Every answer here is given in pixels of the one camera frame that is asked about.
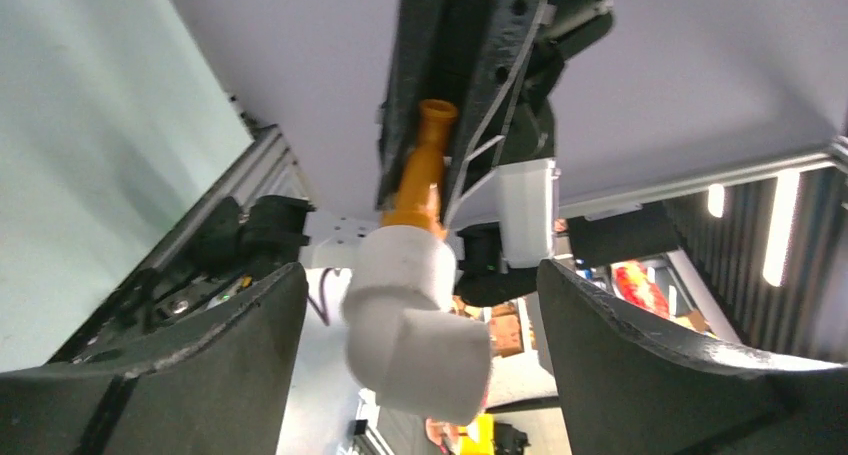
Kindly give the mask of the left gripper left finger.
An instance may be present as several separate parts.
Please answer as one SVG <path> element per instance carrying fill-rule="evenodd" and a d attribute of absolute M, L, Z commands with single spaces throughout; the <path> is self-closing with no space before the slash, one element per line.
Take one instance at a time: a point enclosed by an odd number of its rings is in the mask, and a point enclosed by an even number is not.
<path fill-rule="evenodd" d="M 272 454 L 305 319 L 289 264 L 230 301 L 80 363 L 1 377 L 5 454 Z"/>

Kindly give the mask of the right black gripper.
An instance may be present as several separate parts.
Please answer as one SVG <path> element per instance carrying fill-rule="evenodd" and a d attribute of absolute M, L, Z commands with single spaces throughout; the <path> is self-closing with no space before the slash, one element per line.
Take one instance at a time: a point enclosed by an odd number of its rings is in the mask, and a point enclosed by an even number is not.
<path fill-rule="evenodd" d="M 417 104 L 443 99 L 462 106 L 443 184 L 448 227 L 464 199 L 475 147 L 529 54 L 547 0 L 399 0 L 378 140 L 376 209 L 397 192 L 414 140 Z"/>

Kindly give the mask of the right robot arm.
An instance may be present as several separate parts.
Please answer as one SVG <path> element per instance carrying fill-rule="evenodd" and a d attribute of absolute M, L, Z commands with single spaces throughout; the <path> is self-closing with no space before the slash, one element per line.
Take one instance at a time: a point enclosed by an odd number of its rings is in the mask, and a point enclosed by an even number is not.
<path fill-rule="evenodd" d="M 614 22 L 610 0 L 399 0 L 378 142 L 375 206 L 393 208 L 418 106 L 454 104 L 440 186 L 444 223 L 487 182 L 499 218 L 459 231 L 456 294 L 490 307 L 533 292 L 554 252 L 556 122 L 549 96 L 568 61 Z"/>

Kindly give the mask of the orange water faucet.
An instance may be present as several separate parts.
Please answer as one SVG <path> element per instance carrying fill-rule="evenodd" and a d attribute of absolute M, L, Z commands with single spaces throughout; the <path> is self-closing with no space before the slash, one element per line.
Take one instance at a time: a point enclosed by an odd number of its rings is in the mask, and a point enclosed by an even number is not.
<path fill-rule="evenodd" d="M 384 213 L 381 225 L 417 227 L 444 241 L 440 187 L 458 109 L 448 101 L 425 99 L 419 103 L 419 114 L 416 145 L 404 166 L 394 207 Z"/>

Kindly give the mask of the white pipe elbow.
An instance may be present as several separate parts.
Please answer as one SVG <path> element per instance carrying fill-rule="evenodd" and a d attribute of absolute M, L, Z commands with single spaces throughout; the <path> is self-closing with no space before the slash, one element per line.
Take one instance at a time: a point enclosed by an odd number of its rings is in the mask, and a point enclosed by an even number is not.
<path fill-rule="evenodd" d="M 380 407 L 456 425 L 481 411 L 490 335 L 451 313 L 455 271 L 451 247 L 421 228 L 381 227 L 357 249 L 342 302 L 346 357 Z"/>

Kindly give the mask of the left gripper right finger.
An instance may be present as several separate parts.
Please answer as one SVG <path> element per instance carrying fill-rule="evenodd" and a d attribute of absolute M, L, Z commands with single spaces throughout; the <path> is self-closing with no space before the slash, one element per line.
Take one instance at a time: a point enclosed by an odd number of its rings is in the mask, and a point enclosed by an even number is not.
<path fill-rule="evenodd" d="M 564 266 L 537 272 L 575 454 L 843 454 L 845 366 L 712 338 Z"/>

